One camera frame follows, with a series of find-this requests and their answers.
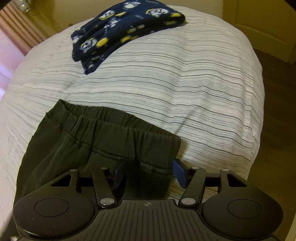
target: bed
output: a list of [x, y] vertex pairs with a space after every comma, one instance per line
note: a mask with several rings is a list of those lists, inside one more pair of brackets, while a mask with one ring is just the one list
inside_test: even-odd
[[[71, 58], [79, 23], [34, 47], [0, 102], [0, 229], [12, 212], [28, 142], [58, 99], [131, 113], [182, 138], [178, 153], [208, 172], [247, 179], [263, 123], [262, 68], [247, 37], [218, 17], [185, 7], [187, 24], [122, 46], [89, 75]], [[168, 198], [183, 190], [176, 180]]]

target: mattress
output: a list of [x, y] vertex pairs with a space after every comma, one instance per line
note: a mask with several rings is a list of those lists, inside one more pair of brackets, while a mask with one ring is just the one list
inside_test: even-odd
[[[261, 65], [238, 29], [171, 7], [185, 14], [186, 25], [131, 41], [89, 75], [72, 60], [70, 39], [87, 21], [28, 53], [0, 102], [1, 229], [12, 212], [27, 145], [58, 99], [126, 111], [180, 136], [177, 157], [186, 165], [248, 177], [263, 123]], [[174, 179], [167, 197], [178, 200], [183, 191]]]

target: wooden floor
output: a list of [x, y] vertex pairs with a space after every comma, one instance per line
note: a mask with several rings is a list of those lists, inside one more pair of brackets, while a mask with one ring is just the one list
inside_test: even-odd
[[264, 121], [248, 181], [281, 205], [277, 237], [284, 241], [296, 212], [296, 65], [255, 52], [263, 67]]

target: penguin print fabric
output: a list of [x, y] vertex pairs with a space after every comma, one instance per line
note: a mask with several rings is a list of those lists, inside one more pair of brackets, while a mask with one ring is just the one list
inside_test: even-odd
[[184, 22], [182, 13], [156, 0], [126, 0], [74, 31], [72, 58], [89, 74], [125, 43]]

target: door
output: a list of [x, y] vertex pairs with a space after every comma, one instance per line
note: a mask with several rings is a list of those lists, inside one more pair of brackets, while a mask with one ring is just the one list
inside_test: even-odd
[[285, 0], [224, 0], [223, 19], [241, 30], [254, 49], [294, 62], [296, 10]]

